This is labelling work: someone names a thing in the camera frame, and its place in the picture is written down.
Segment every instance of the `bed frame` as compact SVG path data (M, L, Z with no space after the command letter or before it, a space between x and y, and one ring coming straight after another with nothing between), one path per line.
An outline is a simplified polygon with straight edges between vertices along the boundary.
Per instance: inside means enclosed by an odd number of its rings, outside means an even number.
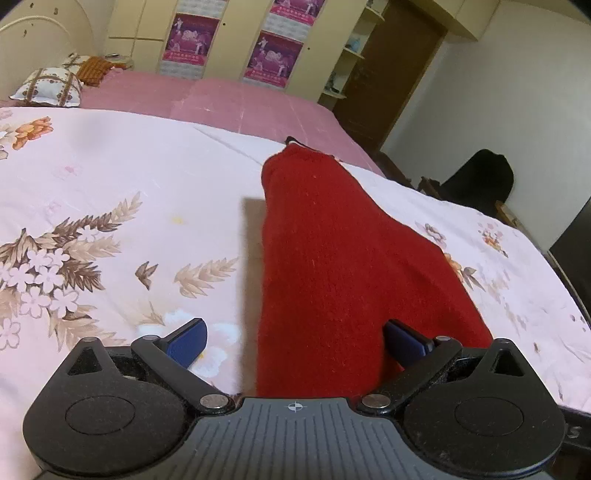
M96 54L88 16L77 0L22 0L0 21L0 100L31 72L59 66L72 52Z

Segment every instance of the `shelf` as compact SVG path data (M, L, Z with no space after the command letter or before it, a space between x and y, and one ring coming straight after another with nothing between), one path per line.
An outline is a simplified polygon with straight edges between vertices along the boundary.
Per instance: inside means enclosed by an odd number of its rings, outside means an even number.
M382 15L378 12L376 12L373 8L371 7L365 7L365 9L363 10L363 13L367 14L368 16L372 17L372 20L374 22L384 22L384 18L382 17Z
M361 60L365 60L364 56L357 53L356 51L351 50L350 48L345 47L345 48L343 48L343 51L350 53L351 55L355 55L357 58L359 58Z
M329 97L338 98L339 100L342 100L343 98L347 98L342 93L331 92L330 90L323 90L322 95L328 95Z

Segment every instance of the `pink bedsheet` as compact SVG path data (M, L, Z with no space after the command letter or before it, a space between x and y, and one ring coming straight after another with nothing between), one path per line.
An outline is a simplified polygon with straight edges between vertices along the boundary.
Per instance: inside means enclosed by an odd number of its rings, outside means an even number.
M81 107L173 118L281 143L291 135L311 148L383 176L329 110L271 89L114 69L100 87L84 89Z

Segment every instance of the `purple poster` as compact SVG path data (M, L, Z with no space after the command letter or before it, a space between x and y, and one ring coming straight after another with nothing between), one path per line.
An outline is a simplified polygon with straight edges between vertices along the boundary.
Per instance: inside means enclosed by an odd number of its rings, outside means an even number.
M217 18L176 14L162 59L205 65L218 23Z
M244 76L285 88L302 43L261 31Z
M323 4L324 0L273 0L271 13L312 25Z

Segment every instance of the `gray ribbed plate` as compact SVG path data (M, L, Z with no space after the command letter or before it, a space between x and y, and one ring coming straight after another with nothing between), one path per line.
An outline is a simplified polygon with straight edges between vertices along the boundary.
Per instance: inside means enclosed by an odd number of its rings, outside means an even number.
M199 420L170 457L122 480L457 478L417 457L389 420L358 415L344 398L246 398L230 415Z

